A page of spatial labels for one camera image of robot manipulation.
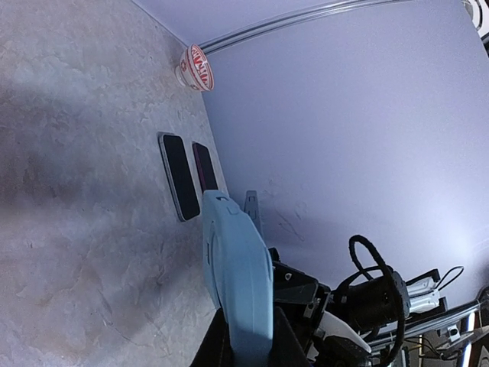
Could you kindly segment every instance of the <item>metal rod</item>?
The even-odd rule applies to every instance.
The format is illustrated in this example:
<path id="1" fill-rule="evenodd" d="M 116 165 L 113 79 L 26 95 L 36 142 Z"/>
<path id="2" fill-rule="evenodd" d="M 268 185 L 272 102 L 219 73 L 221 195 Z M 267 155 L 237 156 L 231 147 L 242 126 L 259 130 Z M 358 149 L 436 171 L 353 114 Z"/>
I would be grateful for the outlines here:
<path id="1" fill-rule="evenodd" d="M 212 54 L 251 38 L 261 36 L 262 34 L 270 33 L 272 31 L 290 27 L 306 21 L 324 18 L 328 15 L 338 14 L 359 8 L 368 8 L 375 5 L 414 1 L 417 0 L 346 0 L 327 5 L 317 5 L 300 11 L 292 11 L 290 13 L 253 24 L 249 27 L 242 28 L 225 36 L 204 42 L 200 45 L 200 48 L 202 48 L 206 54 Z"/>
<path id="2" fill-rule="evenodd" d="M 405 337 L 412 338 L 421 334 L 427 333 L 431 330 L 440 330 L 444 327 L 448 327 L 456 324 L 464 317 L 468 317 L 471 313 L 478 311 L 481 308 L 481 304 L 478 300 L 473 300 L 468 304 L 463 304 L 452 310 L 448 310 L 439 315 L 427 317 L 424 320 L 416 321 L 415 323 L 407 324 Z M 387 345 L 390 345 L 395 340 L 395 332 L 382 333 L 377 338 L 368 343 L 372 350 L 379 350 Z"/>

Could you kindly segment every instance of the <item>light blue plastic part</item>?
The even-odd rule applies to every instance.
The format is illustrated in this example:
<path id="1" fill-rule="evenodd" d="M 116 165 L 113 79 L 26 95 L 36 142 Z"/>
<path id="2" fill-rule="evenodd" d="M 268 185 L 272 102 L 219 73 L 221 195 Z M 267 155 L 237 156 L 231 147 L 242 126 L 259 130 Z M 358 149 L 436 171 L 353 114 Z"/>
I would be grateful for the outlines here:
<path id="1" fill-rule="evenodd" d="M 224 310 L 235 367 L 265 367 L 274 334 L 267 247 L 250 217 L 221 191 L 204 193 L 202 221 L 206 286 Z"/>

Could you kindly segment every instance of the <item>phone screen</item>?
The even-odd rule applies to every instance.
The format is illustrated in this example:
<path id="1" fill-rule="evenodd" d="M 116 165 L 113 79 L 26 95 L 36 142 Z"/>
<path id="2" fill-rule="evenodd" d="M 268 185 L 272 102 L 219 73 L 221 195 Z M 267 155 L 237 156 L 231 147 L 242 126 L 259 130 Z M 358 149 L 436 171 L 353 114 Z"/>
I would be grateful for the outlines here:
<path id="1" fill-rule="evenodd" d="M 160 136 L 160 149 L 180 220 L 186 221 L 198 216 L 199 201 L 182 138 L 175 135 Z"/>
<path id="2" fill-rule="evenodd" d="M 217 181 L 215 179 L 209 149 L 199 143 L 193 143 L 193 155 L 196 159 L 202 192 L 206 190 L 217 190 Z"/>

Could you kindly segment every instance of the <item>black smartphone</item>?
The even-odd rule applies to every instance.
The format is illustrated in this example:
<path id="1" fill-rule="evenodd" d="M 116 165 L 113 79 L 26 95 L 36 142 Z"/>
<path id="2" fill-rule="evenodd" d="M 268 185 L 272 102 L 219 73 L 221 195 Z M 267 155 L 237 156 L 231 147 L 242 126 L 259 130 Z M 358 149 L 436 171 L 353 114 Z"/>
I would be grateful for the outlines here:
<path id="1" fill-rule="evenodd" d="M 212 166 L 209 149 L 202 144 L 193 143 L 193 156 L 196 159 L 199 181 L 202 192 L 206 190 L 217 190 L 214 167 Z"/>
<path id="2" fill-rule="evenodd" d="M 185 222 L 200 214 L 185 146 L 182 138 L 176 135 L 162 134 L 158 141 L 176 212 L 180 220 Z"/>

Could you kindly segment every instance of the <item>white wall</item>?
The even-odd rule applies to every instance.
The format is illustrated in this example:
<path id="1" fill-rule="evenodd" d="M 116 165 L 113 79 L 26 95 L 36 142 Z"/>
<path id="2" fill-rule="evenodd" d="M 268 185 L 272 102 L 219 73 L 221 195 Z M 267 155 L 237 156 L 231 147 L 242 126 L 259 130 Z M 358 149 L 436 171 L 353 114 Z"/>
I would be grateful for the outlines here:
<path id="1" fill-rule="evenodd" d="M 201 44 L 289 11 L 338 0 L 133 0 L 186 44 Z"/>
<path id="2" fill-rule="evenodd" d="M 361 233 L 405 279 L 465 265 L 452 306 L 489 281 L 489 60 L 459 0 L 334 15 L 210 60 L 228 188 L 259 191 L 285 262 L 336 286 Z"/>

